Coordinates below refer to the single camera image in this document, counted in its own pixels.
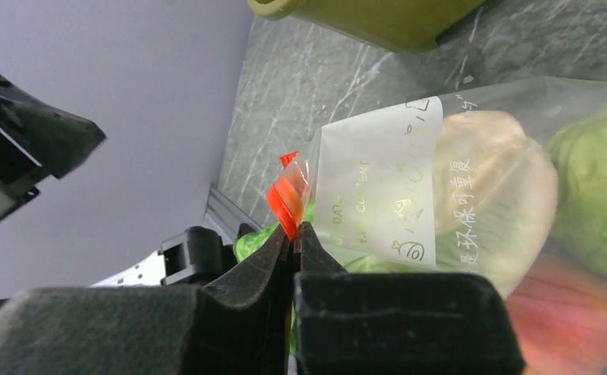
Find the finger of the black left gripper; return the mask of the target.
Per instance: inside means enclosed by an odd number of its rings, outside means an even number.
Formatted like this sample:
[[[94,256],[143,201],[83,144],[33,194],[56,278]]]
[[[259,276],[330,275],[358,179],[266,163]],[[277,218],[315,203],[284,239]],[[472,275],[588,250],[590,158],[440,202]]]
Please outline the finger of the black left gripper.
[[[106,139],[93,121],[42,102],[1,74],[0,126],[57,178],[84,163]]]

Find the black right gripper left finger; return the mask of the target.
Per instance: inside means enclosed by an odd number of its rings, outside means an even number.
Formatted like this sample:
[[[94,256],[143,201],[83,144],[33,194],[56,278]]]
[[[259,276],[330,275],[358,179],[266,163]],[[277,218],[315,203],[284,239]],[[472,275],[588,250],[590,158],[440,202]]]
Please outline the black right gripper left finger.
[[[0,308],[0,374],[284,374],[288,245],[278,228],[205,285],[20,292]]]

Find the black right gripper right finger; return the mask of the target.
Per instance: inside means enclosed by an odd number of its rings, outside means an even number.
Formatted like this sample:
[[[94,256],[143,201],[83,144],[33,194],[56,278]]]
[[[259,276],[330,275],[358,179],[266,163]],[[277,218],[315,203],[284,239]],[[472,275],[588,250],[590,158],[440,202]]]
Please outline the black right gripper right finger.
[[[521,374],[502,297],[475,273],[348,273],[303,223],[294,245],[300,374]]]

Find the peach toy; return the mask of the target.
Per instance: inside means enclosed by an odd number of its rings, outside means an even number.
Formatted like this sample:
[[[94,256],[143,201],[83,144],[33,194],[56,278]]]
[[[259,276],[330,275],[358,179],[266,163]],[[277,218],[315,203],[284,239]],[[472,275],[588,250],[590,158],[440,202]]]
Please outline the peach toy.
[[[505,305],[526,374],[600,374],[607,367],[607,282],[540,256]]]

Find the clear zip bag orange zipper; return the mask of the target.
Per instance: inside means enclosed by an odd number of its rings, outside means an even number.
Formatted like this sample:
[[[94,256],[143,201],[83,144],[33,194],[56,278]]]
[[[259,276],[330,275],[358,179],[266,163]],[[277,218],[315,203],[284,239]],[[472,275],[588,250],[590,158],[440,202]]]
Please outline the clear zip bag orange zipper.
[[[266,199],[355,273],[476,273],[530,374],[607,374],[607,82],[535,77],[321,127]]]

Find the round green cabbage toy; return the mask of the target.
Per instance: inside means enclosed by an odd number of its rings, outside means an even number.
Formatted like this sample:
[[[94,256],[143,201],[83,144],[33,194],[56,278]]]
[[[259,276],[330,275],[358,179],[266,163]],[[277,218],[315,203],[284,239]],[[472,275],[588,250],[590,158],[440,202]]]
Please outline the round green cabbage toy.
[[[546,149],[559,175],[552,236],[607,276],[607,108],[559,130]]]

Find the napa cabbage toy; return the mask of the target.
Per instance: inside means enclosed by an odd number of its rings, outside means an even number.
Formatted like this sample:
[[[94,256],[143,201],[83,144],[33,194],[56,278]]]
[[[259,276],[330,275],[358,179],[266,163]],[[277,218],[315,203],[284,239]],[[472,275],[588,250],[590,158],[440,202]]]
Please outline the napa cabbage toy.
[[[509,296],[552,226],[558,176],[503,111],[399,105],[321,127],[285,170],[294,215],[353,273],[467,272]]]

